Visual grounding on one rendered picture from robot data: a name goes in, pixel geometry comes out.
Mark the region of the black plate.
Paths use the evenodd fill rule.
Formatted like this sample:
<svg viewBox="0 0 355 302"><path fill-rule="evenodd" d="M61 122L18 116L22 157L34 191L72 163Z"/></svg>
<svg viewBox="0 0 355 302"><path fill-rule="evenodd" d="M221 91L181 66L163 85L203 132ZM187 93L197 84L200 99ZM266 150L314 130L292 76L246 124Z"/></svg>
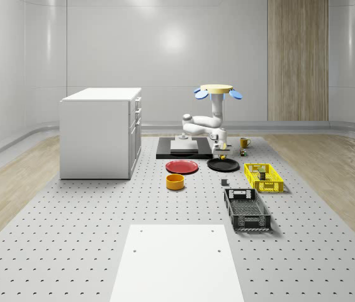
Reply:
<svg viewBox="0 0 355 302"><path fill-rule="evenodd" d="M214 171L218 172L234 172L240 169L239 163L232 159L214 158L207 162L207 166Z"/></svg>

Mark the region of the red plate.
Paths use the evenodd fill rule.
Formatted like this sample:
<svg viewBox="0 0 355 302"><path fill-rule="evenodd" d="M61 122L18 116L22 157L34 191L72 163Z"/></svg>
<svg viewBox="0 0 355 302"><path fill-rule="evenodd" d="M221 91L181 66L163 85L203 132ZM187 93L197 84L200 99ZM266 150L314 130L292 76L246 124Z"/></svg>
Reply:
<svg viewBox="0 0 355 302"><path fill-rule="evenodd" d="M192 160L172 160L166 164L166 170L173 174L192 174L198 170L198 164Z"/></svg>

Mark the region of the black stove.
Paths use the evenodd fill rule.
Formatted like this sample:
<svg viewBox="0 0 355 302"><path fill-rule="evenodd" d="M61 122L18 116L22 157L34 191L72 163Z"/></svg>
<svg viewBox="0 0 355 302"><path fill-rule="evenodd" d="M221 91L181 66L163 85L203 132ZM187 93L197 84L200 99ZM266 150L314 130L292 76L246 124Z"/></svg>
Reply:
<svg viewBox="0 0 355 302"><path fill-rule="evenodd" d="M156 159L212 159L209 141L206 137L190 137L189 142L196 142L196 148L171 150L171 141L177 137L160 137L156 152Z"/></svg>

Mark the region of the yellow bowl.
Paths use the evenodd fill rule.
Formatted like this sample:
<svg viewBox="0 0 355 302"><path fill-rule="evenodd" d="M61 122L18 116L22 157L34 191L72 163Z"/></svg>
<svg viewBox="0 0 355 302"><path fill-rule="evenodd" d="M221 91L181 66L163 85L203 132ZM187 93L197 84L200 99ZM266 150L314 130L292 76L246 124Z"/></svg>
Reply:
<svg viewBox="0 0 355 302"><path fill-rule="evenodd" d="M169 174L166 177L166 188L177 191L184 187L184 176L181 174Z"/></svg>

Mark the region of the yellow basket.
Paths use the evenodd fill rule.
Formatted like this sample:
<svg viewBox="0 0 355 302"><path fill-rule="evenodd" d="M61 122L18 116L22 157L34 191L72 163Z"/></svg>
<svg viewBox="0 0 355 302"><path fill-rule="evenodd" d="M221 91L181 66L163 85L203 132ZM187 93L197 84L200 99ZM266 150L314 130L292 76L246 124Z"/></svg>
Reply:
<svg viewBox="0 0 355 302"><path fill-rule="evenodd" d="M264 168L265 180L260 180L259 168ZM251 188L259 192L283 192L284 181L271 164L244 164L244 174Z"/></svg>

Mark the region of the dark grey basket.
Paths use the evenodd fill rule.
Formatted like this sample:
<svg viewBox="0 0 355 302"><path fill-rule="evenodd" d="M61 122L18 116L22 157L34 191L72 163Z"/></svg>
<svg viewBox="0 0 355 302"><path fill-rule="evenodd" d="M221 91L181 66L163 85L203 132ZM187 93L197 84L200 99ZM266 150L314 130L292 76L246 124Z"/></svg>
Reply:
<svg viewBox="0 0 355 302"><path fill-rule="evenodd" d="M236 230L269 230L271 214L255 189L225 189L225 205Z"/></svg>

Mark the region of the white board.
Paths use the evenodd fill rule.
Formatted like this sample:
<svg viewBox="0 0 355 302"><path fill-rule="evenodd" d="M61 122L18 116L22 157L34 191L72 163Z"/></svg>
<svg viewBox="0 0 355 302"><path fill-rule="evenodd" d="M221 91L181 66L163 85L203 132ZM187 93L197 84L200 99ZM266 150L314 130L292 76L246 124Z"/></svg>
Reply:
<svg viewBox="0 0 355 302"><path fill-rule="evenodd" d="M110 302L244 302L223 225L131 225Z"/></svg>

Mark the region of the white cabinet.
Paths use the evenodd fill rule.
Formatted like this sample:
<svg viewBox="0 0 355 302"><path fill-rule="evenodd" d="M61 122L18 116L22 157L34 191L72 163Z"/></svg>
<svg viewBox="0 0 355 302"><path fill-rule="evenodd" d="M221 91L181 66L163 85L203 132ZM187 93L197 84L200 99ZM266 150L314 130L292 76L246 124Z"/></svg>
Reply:
<svg viewBox="0 0 355 302"><path fill-rule="evenodd" d="M87 88L60 101L60 178L131 178L141 149L141 92Z"/></svg>

